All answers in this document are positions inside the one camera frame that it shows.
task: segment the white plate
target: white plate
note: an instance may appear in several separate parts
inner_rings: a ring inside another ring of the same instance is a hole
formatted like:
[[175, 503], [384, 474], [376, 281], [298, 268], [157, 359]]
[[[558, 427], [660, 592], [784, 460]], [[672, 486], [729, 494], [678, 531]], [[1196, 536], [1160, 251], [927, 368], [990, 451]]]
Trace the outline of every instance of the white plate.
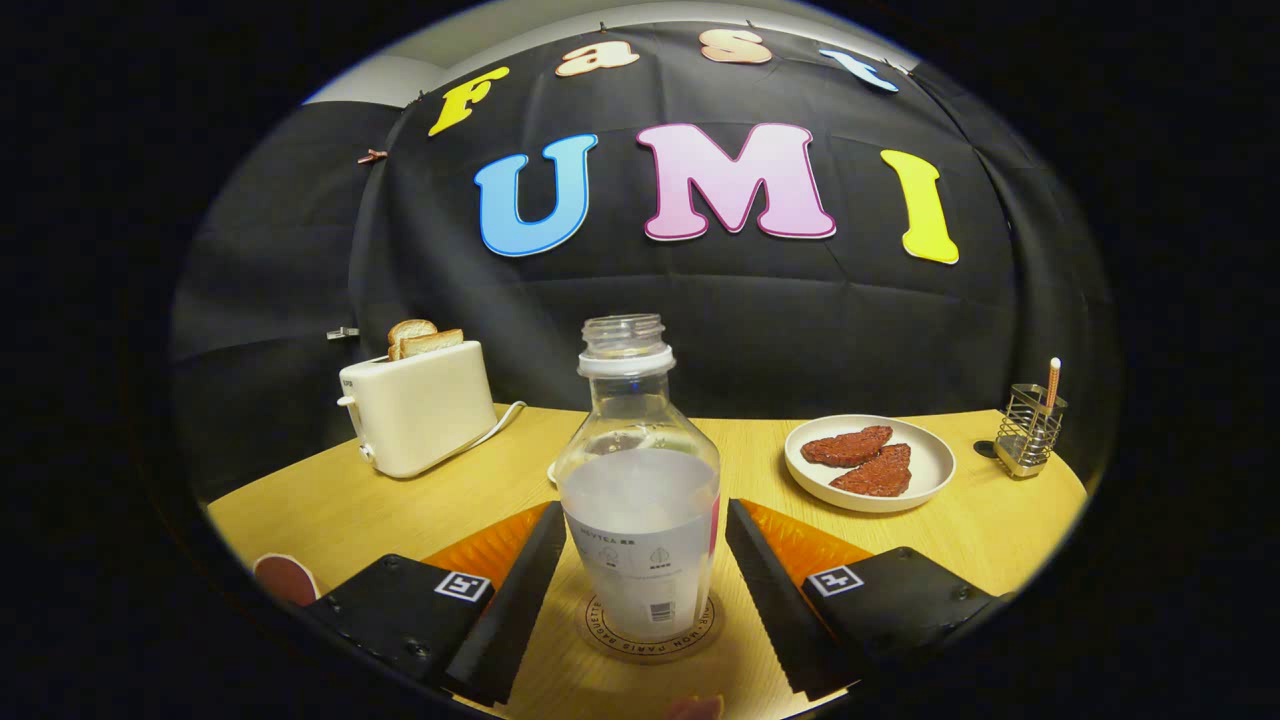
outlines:
[[[911, 464], [908, 466], [911, 471], [911, 483], [897, 497], [873, 497], [833, 488], [831, 480], [847, 473], [849, 468], [828, 468], [809, 462], [800, 455], [800, 447], [806, 442], [856, 433], [872, 425], [893, 428], [893, 437], [886, 445], [905, 442], [911, 447]], [[819, 500], [861, 512], [893, 512], [924, 505], [951, 482], [956, 471], [956, 456], [938, 436], [910, 423], [879, 415], [829, 415], [809, 420], [791, 430], [782, 455], [786, 457], [791, 477], [800, 483], [800, 487]]]

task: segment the barcode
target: barcode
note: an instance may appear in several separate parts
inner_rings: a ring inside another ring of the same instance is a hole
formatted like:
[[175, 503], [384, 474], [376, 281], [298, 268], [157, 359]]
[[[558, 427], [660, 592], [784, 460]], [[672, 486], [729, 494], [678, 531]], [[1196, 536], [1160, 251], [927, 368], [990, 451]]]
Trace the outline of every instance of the barcode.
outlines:
[[649, 619], [654, 623], [671, 623], [675, 618], [675, 611], [672, 611], [669, 602], [659, 602], [657, 605], [649, 606]]

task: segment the yellow letter f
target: yellow letter f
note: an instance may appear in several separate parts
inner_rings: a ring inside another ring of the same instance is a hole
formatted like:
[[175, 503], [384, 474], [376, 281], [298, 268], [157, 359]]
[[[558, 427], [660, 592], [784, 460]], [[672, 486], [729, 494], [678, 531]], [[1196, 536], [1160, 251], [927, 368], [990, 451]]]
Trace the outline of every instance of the yellow letter f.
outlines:
[[467, 82], [445, 92], [444, 108], [440, 109], [440, 119], [435, 120], [435, 126], [433, 126], [426, 135], [429, 137], [434, 136], [442, 129], [456, 126], [467, 119], [467, 115], [471, 114], [471, 108], [467, 108], [467, 102], [479, 102], [484, 100], [485, 95], [489, 95], [489, 87], [492, 87], [489, 81], [504, 78], [509, 72], [509, 69], [502, 67], [477, 78], [468, 79]]

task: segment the meat slice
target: meat slice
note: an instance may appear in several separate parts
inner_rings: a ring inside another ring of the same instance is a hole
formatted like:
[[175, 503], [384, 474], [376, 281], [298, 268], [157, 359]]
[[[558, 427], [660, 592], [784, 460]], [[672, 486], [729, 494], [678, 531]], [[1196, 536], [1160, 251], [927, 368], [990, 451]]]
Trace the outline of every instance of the meat slice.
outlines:
[[911, 484], [910, 464], [911, 446], [890, 445], [876, 457], [832, 480], [831, 487], [858, 495], [897, 497]]
[[810, 462], [832, 468], [854, 468], [876, 456], [881, 446], [893, 437], [893, 428], [872, 425], [856, 433], [845, 433], [804, 443], [800, 455]]

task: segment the letter u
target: letter u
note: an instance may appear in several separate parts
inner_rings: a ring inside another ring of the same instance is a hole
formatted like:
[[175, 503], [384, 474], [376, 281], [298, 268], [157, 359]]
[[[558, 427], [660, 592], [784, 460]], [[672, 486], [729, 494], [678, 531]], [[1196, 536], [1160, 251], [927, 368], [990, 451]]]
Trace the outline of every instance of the letter u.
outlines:
[[527, 155], [508, 155], [476, 173], [480, 186], [480, 236], [498, 255], [518, 258], [545, 252], [582, 227], [588, 210], [586, 151], [599, 141], [594, 135], [575, 135], [543, 149], [543, 158], [556, 163], [556, 209], [536, 223], [520, 219], [520, 169]]

